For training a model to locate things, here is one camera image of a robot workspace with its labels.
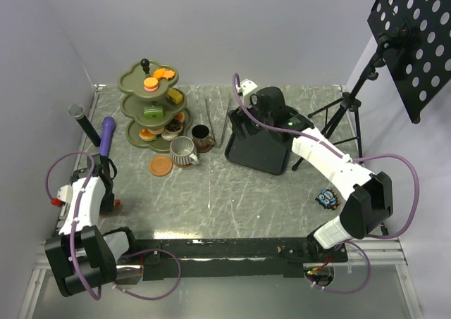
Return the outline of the green layered cake slice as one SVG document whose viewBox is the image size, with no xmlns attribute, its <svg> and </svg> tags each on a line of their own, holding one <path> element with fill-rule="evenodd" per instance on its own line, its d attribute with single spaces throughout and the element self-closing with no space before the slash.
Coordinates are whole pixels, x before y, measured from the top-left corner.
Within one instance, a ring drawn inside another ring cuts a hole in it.
<svg viewBox="0 0 451 319">
<path fill-rule="evenodd" d="M 163 106 L 146 106 L 143 108 L 143 116 L 146 119 L 156 119 L 164 117 Z"/>
</svg>

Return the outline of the yellow layered cake slice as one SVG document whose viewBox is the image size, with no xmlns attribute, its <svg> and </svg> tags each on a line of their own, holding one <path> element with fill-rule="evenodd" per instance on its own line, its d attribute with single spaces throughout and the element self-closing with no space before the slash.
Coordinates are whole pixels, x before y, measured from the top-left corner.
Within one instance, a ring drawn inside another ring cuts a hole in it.
<svg viewBox="0 0 451 319">
<path fill-rule="evenodd" d="M 180 104 L 184 100 L 183 94 L 174 88 L 168 90 L 166 98 L 175 105 Z"/>
</svg>

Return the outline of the copper cup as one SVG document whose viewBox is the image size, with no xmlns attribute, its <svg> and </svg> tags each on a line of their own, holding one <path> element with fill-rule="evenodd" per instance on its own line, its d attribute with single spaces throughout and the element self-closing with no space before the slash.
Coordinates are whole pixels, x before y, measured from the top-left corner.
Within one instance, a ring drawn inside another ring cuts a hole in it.
<svg viewBox="0 0 451 319">
<path fill-rule="evenodd" d="M 113 210 L 115 210 L 116 208 L 118 208 L 121 205 L 121 201 L 119 199 L 116 199 L 113 203 Z M 99 217 L 100 218 L 105 218 L 105 217 L 109 217 L 113 215 L 113 212 L 110 213 L 100 213 Z"/>
</svg>

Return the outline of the dark wooden coaster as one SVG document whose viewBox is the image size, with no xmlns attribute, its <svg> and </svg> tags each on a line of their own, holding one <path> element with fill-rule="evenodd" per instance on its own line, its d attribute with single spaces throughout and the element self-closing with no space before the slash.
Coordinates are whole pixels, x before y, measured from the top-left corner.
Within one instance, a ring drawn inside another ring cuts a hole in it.
<svg viewBox="0 0 451 319">
<path fill-rule="evenodd" d="M 214 147 L 213 142 L 197 142 L 193 140 L 193 143 L 198 153 L 207 153 Z"/>
</svg>

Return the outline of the white cream donut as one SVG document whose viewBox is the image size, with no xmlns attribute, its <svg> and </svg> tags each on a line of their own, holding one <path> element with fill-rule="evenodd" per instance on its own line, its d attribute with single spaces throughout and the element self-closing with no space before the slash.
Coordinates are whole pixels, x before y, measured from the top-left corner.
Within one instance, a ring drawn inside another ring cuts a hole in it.
<svg viewBox="0 0 451 319">
<path fill-rule="evenodd" d="M 178 133 L 175 133 L 175 134 L 171 134 L 168 132 L 161 133 L 161 138 L 167 142 L 172 142 L 177 136 L 178 136 Z"/>
</svg>

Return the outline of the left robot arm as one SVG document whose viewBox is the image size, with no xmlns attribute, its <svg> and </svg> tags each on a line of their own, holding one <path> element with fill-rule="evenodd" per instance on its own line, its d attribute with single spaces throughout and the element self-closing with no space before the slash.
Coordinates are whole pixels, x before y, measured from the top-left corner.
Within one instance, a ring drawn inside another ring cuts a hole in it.
<svg viewBox="0 0 451 319">
<path fill-rule="evenodd" d="M 102 235 L 99 216 L 108 215 L 120 201 L 113 193 L 117 169 L 101 154 L 87 157 L 87 169 L 73 173 L 65 188 L 68 198 L 53 197 L 49 178 L 53 163 L 45 175 L 45 191 L 55 206 L 67 204 L 69 211 L 58 234 L 46 240 L 44 251 L 60 293 L 72 296 L 86 291 L 94 300 L 101 298 L 101 287 L 117 278 L 116 263 L 130 264 L 139 256 L 139 247 L 127 227 Z"/>
</svg>

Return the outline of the round orange cracker biscuit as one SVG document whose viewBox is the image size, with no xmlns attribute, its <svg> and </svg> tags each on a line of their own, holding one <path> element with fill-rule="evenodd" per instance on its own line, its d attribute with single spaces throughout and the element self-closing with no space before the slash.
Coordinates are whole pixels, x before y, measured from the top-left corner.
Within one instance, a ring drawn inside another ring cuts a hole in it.
<svg viewBox="0 0 451 319">
<path fill-rule="evenodd" d="M 145 87 L 156 87 L 156 86 L 159 86 L 159 81 L 154 77 L 147 77 L 144 80 L 143 85 Z"/>
</svg>

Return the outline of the orange flower cookie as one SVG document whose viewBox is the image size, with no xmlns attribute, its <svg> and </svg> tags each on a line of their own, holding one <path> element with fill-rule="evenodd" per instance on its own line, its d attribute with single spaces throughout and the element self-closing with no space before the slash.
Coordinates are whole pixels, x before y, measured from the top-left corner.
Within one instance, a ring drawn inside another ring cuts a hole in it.
<svg viewBox="0 0 451 319">
<path fill-rule="evenodd" d="M 167 80 L 172 80 L 177 75 L 176 71 L 171 69 L 165 69 L 163 73 L 163 78 Z"/>
</svg>

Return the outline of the dark metal cup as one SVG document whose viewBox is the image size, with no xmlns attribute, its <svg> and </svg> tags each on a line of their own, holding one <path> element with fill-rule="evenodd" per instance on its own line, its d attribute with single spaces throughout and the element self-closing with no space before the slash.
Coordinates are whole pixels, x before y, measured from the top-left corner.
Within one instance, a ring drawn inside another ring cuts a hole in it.
<svg viewBox="0 0 451 319">
<path fill-rule="evenodd" d="M 210 129 L 206 125 L 195 125 L 192 128 L 192 140 L 198 149 L 214 145 L 214 138 L 210 135 Z"/>
</svg>

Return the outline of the pink macaron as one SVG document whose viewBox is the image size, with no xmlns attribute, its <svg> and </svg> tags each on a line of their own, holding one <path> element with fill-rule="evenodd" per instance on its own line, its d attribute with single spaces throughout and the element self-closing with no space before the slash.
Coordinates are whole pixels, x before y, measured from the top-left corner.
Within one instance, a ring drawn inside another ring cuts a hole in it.
<svg viewBox="0 0 451 319">
<path fill-rule="evenodd" d="M 156 91 L 158 88 L 159 88 L 158 86 L 156 86 L 156 87 L 145 87 L 145 86 L 144 86 L 144 90 L 146 90 L 146 91 L 148 91 L 148 92 L 154 92 L 154 91 Z"/>
</svg>

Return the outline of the ribbed grey bowl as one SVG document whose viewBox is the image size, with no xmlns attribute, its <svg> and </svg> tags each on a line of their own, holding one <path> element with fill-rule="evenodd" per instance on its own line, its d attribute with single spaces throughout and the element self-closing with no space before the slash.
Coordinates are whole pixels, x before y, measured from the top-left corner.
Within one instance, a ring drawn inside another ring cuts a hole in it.
<svg viewBox="0 0 451 319">
<path fill-rule="evenodd" d="M 199 158 L 194 142 L 186 136 L 176 137 L 170 144 L 169 155 L 176 165 L 198 165 Z"/>
</svg>

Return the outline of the light wooden coaster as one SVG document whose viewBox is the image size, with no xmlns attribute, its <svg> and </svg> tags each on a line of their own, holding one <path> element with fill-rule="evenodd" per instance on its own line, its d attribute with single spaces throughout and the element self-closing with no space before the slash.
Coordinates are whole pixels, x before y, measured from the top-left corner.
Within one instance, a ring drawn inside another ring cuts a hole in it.
<svg viewBox="0 0 451 319">
<path fill-rule="evenodd" d="M 159 155 L 149 162 L 149 171 L 152 175 L 163 177 L 173 169 L 173 162 L 168 156 Z"/>
<path fill-rule="evenodd" d="M 177 164 L 177 163 L 175 163 L 174 165 L 178 166 L 179 168 L 189 168 L 190 166 L 192 166 L 191 163 L 189 163 L 189 164 Z"/>
</svg>

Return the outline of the metal tongs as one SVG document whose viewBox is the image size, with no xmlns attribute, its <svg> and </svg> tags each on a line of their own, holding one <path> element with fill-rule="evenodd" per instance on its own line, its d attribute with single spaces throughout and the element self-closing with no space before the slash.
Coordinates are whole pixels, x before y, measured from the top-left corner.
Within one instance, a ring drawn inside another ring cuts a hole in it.
<svg viewBox="0 0 451 319">
<path fill-rule="evenodd" d="M 228 128 L 228 111 L 231 107 L 230 93 L 217 93 L 204 97 L 207 125 L 211 130 L 214 145 L 221 148 Z"/>
</svg>

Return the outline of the green three-tier serving stand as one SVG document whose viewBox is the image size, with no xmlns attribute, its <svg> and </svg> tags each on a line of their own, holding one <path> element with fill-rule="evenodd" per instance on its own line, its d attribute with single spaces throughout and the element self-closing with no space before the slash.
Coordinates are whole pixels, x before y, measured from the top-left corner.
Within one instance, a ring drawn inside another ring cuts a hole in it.
<svg viewBox="0 0 451 319">
<path fill-rule="evenodd" d="M 187 134 L 193 116 L 185 93 L 175 87 L 178 79 L 173 66 L 147 58 L 118 78 L 125 95 L 121 110 L 130 119 L 125 136 L 131 145 L 167 154 L 173 138 Z"/>
</svg>

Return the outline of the orange glazed donut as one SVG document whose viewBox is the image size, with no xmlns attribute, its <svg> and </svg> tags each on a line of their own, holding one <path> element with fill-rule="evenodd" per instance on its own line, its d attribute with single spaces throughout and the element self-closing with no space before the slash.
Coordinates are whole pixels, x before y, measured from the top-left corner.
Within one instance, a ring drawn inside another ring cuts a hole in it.
<svg viewBox="0 0 451 319">
<path fill-rule="evenodd" d="M 158 135 L 153 134 L 149 129 L 142 128 L 139 131 L 139 137 L 144 142 L 152 142 L 158 138 Z"/>
</svg>

